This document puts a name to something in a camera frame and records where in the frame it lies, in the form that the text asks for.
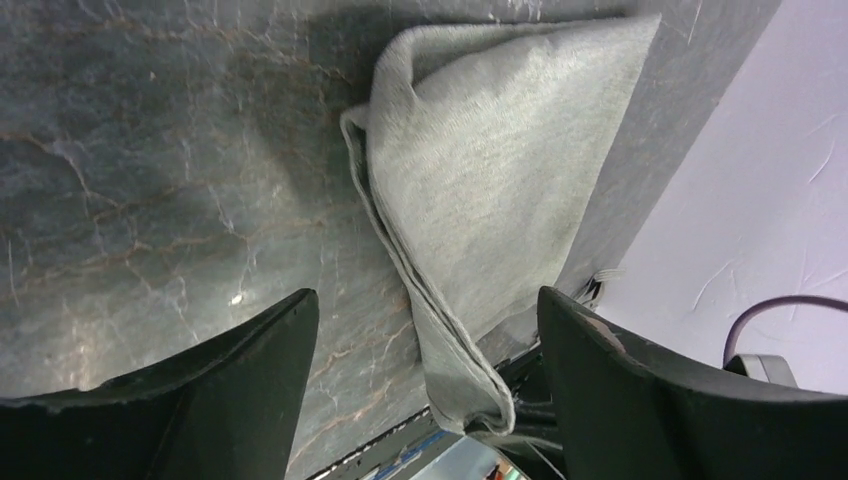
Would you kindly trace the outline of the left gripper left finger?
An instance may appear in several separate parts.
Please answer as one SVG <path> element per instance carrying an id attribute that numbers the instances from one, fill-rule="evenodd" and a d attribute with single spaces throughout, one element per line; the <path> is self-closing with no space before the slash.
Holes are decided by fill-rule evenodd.
<path id="1" fill-rule="evenodd" d="M 317 293 L 165 360 L 1 402 L 5 479 L 281 479 L 314 356 Z"/>

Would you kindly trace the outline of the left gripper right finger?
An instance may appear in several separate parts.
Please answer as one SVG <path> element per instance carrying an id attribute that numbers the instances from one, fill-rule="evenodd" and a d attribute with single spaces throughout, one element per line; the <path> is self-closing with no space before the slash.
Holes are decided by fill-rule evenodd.
<path id="1" fill-rule="evenodd" d="M 700 363 L 551 287 L 537 318 L 568 478 L 846 477 L 845 396 Z"/>

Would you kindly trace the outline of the grey cloth napkin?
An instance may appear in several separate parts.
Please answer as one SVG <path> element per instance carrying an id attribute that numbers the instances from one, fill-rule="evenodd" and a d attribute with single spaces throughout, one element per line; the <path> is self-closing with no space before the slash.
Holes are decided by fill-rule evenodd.
<path id="1" fill-rule="evenodd" d="M 478 339 L 559 277 L 660 23 L 410 28 L 382 51 L 369 100 L 341 115 L 442 429 L 514 429 Z"/>

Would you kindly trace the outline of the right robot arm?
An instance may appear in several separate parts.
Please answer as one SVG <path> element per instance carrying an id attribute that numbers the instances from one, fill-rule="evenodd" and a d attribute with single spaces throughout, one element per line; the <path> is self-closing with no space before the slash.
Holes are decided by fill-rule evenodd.
<path id="1" fill-rule="evenodd" d="M 724 364 L 723 369 L 760 382 L 798 387 L 788 362 L 778 355 L 737 354 Z"/>

